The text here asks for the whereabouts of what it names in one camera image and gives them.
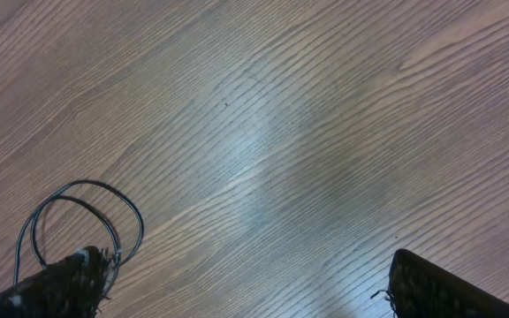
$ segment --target black cable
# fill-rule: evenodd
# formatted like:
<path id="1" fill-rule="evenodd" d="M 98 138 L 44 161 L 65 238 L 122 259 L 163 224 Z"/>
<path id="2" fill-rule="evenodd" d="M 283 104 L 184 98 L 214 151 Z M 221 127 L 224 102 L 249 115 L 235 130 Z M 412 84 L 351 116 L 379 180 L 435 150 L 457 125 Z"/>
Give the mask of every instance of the black cable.
<path id="1" fill-rule="evenodd" d="M 94 207 L 92 207 L 90 204 L 88 204 L 85 201 L 82 201 L 77 198 L 73 198 L 70 196 L 61 195 L 63 192 L 68 190 L 70 187 L 75 185 L 82 185 L 82 184 L 88 184 L 93 186 L 100 186 L 101 188 L 115 194 L 119 199 L 121 199 L 126 205 L 131 208 L 135 216 L 137 217 L 137 221 L 139 222 L 139 237 L 137 238 L 137 243 L 134 245 L 133 250 L 129 253 L 127 257 L 123 261 L 120 260 L 121 251 L 119 250 L 119 239 L 117 237 L 117 234 L 113 230 L 113 227 L 111 224 L 101 215 L 101 213 Z M 105 226 L 105 229 L 111 236 L 111 240 L 113 241 L 113 250 L 114 250 L 114 258 L 113 261 L 115 262 L 115 267 L 113 270 L 113 277 L 111 278 L 111 282 L 109 286 L 105 289 L 103 292 L 102 298 L 105 298 L 107 294 L 109 293 L 111 287 L 113 287 L 113 284 L 115 283 L 115 280 L 117 279 L 119 268 L 121 265 L 125 264 L 129 260 L 133 258 L 135 253 L 137 253 L 137 250 L 139 249 L 139 246 L 142 242 L 142 236 L 144 235 L 145 227 L 144 223 L 142 221 L 141 212 L 137 209 L 137 207 L 129 200 L 124 194 L 122 194 L 119 190 L 115 189 L 114 187 L 110 185 L 106 185 L 103 182 L 100 181 L 94 181 L 94 180 L 76 180 L 73 181 L 62 188 L 60 188 L 58 191 L 54 192 L 50 197 L 48 197 L 45 201 L 43 201 L 39 206 L 36 208 L 36 210 L 28 217 L 28 219 L 25 221 L 25 224 L 23 224 L 23 227 L 21 228 L 21 232 L 19 233 L 19 238 L 17 239 L 17 247 L 15 249 L 15 271 L 13 273 L 13 285 L 16 285 L 19 283 L 19 262 L 20 262 L 20 251 L 21 251 L 21 243 L 23 241 L 23 237 L 25 236 L 25 231 L 27 230 L 27 226 L 31 224 L 31 248 L 33 249 L 34 256 L 36 257 L 36 260 L 41 264 L 41 266 L 46 269 L 47 263 L 42 258 L 41 253 L 39 252 L 39 248 L 36 244 L 36 224 L 39 220 L 39 216 L 41 215 L 44 208 L 46 208 L 49 203 L 52 201 L 57 200 L 65 200 L 65 201 L 72 201 L 78 205 L 81 205 L 83 208 L 88 210 L 90 213 L 92 213 L 97 219 L 99 219 L 103 226 Z"/>

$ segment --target wood grain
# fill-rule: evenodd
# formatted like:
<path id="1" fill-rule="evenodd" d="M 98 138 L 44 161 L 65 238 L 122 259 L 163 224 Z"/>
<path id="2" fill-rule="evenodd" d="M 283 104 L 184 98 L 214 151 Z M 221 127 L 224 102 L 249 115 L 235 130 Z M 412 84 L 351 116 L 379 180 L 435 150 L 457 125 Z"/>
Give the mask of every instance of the wood grain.
<path id="1" fill-rule="evenodd" d="M 509 302 L 509 2 L 31 0 L 0 26 L 0 291 L 78 178 L 146 223 L 104 317 L 389 317 L 398 248 Z M 68 203 L 41 227 L 50 261 L 110 244 Z"/>

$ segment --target black object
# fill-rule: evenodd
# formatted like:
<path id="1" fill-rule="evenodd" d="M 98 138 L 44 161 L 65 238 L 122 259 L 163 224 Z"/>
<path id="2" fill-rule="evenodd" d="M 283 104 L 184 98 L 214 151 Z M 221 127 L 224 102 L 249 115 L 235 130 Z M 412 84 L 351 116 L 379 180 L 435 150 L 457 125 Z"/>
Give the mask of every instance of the black object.
<path id="1" fill-rule="evenodd" d="M 119 240 L 110 223 L 90 204 L 77 198 L 62 195 L 71 186 L 89 184 L 115 194 L 134 212 L 139 223 L 139 237 L 133 250 L 121 261 Z M 66 257 L 62 261 L 47 265 L 36 244 L 36 224 L 44 208 L 52 201 L 72 201 L 97 217 L 107 229 L 113 241 L 113 254 L 89 246 Z M 19 281 L 20 248 L 27 226 L 31 224 L 31 247 L 37 261 L 44 268 L 40 273 Z M 107 298 L 118 276 L 119 267 L 128 262 L 142 242 L 144 223 L 141 212 L 119 190 L 100 181 L 73 181 L 43 201 L 28 217 L 19 233 L 15 250 L 13 287 L 0 293 L 0 317 L 94 317 L 97 305 Z"/>
<path id="2" fill-rule="evenodd" d="M 386 293 L 398 318 L 509 318 L 509 304 L 405 249 L 394 254 Z"/>

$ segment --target black wire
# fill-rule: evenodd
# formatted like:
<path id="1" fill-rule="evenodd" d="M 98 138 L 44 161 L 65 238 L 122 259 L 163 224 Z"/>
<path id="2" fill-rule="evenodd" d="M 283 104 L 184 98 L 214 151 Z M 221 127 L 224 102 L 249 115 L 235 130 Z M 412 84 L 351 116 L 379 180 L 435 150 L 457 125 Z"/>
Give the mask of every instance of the black wire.
<path id="1" fill-rule="evenodd" d="M 137 217 L 137 221 L 139 222 L 139 237 L 137 238 L 137 243 L 134 245 L 133 250 L 129 253 L 127 257 L 123 261 L 120 260 L 121 251 L 119 250 L 119 239 L 117 237 L 117 234 L 113 230 L 113 227 L 111 224 L 105 219 L 101 213 L 94 207 L 92 207 L 90 204 L 86 203 L 85 201 L 82 201 L 77 198 L 73 198 L 70 196 L 61 195 L 63 192 L 68 190 L 71 186 L 75 185 L 82 185 L 82 184 L 88 184 L 93 186 L 100 186 L 101 188 L 115 194 L 119 199 L 121 199 L 126 205 L 131 208 L 131 210 L 134 212 L 135 216 Z M 21 252 L 21 243 L 23 241 L 23 237 L 25 236 L 25 231 L 27 230 L 27 226 L 31 224 L 31 248 L 33 249 L 34 257 L 36 257 L 36 260 L 41 264 L 41 266 L 46 269 L 47 263 L 42 258 L 41 253 L 39 252 L 39 248 L 36 244 L 36 224 L 39 220 L 39 216 L 41 216 L 42 211 L 46 206 L 51 203 L 52 201 L 57 200 L 66 200 L 66 201 L 72 201 L 78 205 L 81 205 L 83 208 L 91 212 L 97 219 L 99 219 L 103 226 L 105 226 L 105 229 L 111 236 L 111 240 L 113 241 L 113 250 L 114 250 L 114 258 L 113 261 L 115 262 L 115 268 L 113 270 L 113 277 L 111 278 L 111 282 L 107 289 L 102 294 L 102 299 L 107 297 L 107 294 L 109 293 L 111 287 L 113 287 L 113 284 L 115 283 L 115 280 L 117 279 L 119 267 L 121 265 L 125 264 L 129 260 L 133 258 L 135 253 L 137 253 L 137 250 L 139 249 L 139 246 L 142 242 L 142 236 L 144 235 L 145 226 L 142 221 L 141 212 L 135 207 L 135 205 L 129 200 L 124 194 L 122 194 L 119 190 L 115 189 L 114 187 L 110 185 L 106 185 L 103 182 L 100 181 L 94 181 L 94 180 L 76 180 L 73 181 L 62 188 L 60 188 L 58 191 L 54 192 L 50 197 L 48 197 L 45 201 L 43 201 L 39 206 L 34 210 L 34 212 L 28 217 L 28 219 L 25 221 L 25 224 L 23 224 L 23 227 L 21 228 L 21 232 L 19 233 L 19 238 L 17 239 L 17 247 L 15 248 L 15 271 L 13 273 L 13 285 L 16 285 L 19 283 L 19 263 L 20 263 L 20 252 Z"/>

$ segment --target wooden surface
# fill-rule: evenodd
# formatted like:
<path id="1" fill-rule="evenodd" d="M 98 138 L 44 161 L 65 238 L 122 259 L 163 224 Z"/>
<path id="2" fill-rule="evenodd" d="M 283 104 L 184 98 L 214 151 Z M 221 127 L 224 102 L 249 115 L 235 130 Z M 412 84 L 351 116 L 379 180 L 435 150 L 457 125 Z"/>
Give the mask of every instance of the wooden surface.
<path id="1" fill-rule="evenodd" d="M 509 2 L 32 0 L 5 17 L 0 291 L 34 207 L 94 178 L 146 223 L 103 317 L 390 317 L 369 296 L 401 247 L 509 302 Z M 72 193 L 131 247 L 130 211 Z M 50 261 L 110 244 L 69 204 L 41 227 Z M 26 240 L 21 275 L 38 270 Z"/>

